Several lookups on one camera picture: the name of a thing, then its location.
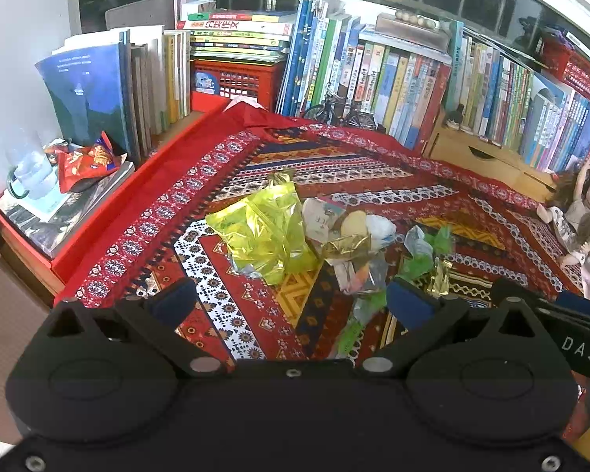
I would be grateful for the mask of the clear glass mug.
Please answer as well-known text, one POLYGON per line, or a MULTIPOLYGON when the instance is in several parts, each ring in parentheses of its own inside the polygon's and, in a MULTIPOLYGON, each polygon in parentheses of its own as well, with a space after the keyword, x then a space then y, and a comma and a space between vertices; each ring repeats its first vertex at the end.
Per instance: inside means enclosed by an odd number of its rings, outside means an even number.
POLYGON ((15 199, 39 199, 57 185, 57 174, 43 151, 14 152, 9 161, 12 166, 7 175, 7 191, 15 199))

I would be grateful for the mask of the white plastic bag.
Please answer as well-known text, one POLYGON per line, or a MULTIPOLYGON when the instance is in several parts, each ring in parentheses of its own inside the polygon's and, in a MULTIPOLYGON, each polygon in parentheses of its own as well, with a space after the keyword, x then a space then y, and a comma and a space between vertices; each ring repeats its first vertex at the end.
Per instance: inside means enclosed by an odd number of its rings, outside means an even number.
POLYGON ((365 217, 367 232, 371 236, 371 248, 373 251, 386 248, 392 244, 396 237, 396 226, 388 218, 368 214, 365 217))

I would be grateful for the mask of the red snack bag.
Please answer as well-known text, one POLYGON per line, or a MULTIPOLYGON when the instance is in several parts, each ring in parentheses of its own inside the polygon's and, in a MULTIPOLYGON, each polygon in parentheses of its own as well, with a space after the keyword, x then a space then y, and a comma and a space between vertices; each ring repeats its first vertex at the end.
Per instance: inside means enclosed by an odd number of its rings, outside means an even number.
POLYGON ((119 170, 125 159, 116 156, 114 143, 105 131, 91 146, 72 141, 54 141, 43 147, 46 157, 57 167, 60 192, 79 193, 119 170))

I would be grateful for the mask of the red plastic crate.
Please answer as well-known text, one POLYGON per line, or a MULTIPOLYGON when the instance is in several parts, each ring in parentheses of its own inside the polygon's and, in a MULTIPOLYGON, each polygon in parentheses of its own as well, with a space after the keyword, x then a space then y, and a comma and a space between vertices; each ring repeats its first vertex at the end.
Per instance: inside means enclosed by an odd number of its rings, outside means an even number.
POLYGON ((273 111, 283 72, 284 62, 261 64, 194 60, 193 91, 230 99, 241 97, 273 111))

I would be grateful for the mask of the flat magazine stack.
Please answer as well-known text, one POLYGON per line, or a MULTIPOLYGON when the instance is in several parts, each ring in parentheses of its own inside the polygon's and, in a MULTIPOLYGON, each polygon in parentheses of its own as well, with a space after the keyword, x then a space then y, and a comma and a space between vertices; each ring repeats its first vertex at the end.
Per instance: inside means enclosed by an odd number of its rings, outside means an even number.
POLYGON ((75 231, 134 172, 134 164, 124 161, 114 174, 80 193, 61 194, 55 186, 45 197, 16 199, 5 191, 0 198, 0 211, 37 251, 55 258, 75 231))

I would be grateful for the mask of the green plastic wrapper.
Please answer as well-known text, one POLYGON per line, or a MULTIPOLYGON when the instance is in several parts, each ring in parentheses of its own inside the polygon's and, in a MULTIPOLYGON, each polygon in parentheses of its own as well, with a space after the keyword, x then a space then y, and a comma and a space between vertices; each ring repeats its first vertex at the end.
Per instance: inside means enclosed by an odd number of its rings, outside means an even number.
MULTIPOLYGON (((419 226, 413 226, 405 236, 405 248, 410 257, 400 266, 400 271, 394 280, 404 280, 411 286, 415 280, 427 273, 433 273, 438 261, 437 253, 447 254, 453 249, 451 231, 448 227, 442 227, 435 236, 425 234, 419 226)), ((341 330, 334 344, 334 358, 347 358, 358 340, 365 326, 370 323, 374 315, 382 311, 388 305, 387 302, 387 262, 382 254, 374 259, 375 274, 382 274, 382 280, 374 281, 372 292, 358 292, 356 302, 352 305, 352 312, 346 325, 341 330)))

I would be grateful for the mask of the wooden drawer box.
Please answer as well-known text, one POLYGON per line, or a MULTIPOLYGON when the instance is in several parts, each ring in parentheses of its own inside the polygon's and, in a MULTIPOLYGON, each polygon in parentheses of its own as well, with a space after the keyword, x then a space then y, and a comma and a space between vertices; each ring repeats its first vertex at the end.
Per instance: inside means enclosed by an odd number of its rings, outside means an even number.
POLYGON ((443 126, 442 120, 434 126, 423 152, 427 158, 500 181, 536 201, 544 201, 554 192, 551 176, 526 165, 517 152, 443 126))

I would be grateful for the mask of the row of upright books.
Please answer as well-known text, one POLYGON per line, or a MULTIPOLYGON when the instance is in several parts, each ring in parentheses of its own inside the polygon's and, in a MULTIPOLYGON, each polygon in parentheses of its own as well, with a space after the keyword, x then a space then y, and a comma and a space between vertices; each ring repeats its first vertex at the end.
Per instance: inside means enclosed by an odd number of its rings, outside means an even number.
POLYGON ((386 133, 422 152, 452 74, 453 21, 360 0, 301 0, 276 110, 301 117, 331 89, 361 101, 386 133))

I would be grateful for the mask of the blue landscape book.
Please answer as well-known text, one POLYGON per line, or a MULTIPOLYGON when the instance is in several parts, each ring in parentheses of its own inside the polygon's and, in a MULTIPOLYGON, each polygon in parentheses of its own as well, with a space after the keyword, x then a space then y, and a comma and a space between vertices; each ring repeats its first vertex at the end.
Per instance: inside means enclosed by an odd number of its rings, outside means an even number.
POLYGON ((58 52, 36 63, 63 137, 92 146, 105 133, 133 156, 122 88, 120 46, 99 45, 58 52))

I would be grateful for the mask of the red patterned tablecloth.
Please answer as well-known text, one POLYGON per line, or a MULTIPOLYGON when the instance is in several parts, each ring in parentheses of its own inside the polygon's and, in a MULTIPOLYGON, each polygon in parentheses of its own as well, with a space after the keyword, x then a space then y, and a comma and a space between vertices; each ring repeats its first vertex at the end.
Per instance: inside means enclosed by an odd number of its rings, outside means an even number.
POLYGON ((379 262, 399 269, 405 233, 440 230, 463 294, 485 299, 506 277, 554 296, 580 291, 578 267, 507 185, 421 158, 391 138, 220 107, 138 170, 60 260, 64 297, 89 308, 196 284, 181 327, 225 358, 323 357, 350 298, 334 260, 363 288, 379 262))

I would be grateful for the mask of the white pink snack wrapper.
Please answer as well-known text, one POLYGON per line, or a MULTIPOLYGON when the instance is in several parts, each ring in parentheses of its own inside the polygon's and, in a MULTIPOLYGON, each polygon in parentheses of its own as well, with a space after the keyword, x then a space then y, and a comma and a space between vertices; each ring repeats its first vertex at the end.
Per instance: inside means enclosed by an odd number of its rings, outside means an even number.
POLYGON ((341 236, 346 209, 329 199, 309 197, 302 203, 304 235, 315 251, 324 257, 324 247, 341 236))

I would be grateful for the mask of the stack of horizontal books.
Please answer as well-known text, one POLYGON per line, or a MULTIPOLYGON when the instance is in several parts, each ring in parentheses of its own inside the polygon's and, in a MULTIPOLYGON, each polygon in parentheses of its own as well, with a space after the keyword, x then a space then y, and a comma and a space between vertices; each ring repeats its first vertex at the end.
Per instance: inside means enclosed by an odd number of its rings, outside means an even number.
POLYGON ((197 60, 271 65, 289 54, 296 15, 218 11, 188 14, 175 28, 190 37, 197 60))

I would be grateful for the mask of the yellow-green foil wrapper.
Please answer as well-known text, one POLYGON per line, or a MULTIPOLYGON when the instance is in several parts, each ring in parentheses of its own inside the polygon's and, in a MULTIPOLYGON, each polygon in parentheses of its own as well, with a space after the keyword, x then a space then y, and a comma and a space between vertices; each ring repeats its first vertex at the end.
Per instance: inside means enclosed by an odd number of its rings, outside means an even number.
POLYGON ((294 174, 292 168, 271 174, 265 188, 205 217, 226 243, 235 272, 269 286, 319 264, 304 235, 294 174))

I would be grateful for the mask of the gold foil wrapper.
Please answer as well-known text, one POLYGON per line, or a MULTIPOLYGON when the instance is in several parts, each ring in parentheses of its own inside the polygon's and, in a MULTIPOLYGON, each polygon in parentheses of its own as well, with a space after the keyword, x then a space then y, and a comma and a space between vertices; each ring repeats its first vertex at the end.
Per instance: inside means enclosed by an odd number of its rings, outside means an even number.
POLYGON ((322 257, 326 260, 347 261, 366 256, 371 249, 371 236, 341 236, 322 246, 322 257))

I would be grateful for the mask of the bread slice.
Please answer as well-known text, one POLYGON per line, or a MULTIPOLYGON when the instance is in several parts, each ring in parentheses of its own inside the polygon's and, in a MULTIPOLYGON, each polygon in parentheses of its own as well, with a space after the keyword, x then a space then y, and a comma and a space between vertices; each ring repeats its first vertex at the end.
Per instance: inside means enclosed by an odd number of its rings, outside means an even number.
POLYGON ((364 211, 352 211, 345 216, 341 223, 340 233, 342 238, 348 236, 367 236, 367 214, 364 211))

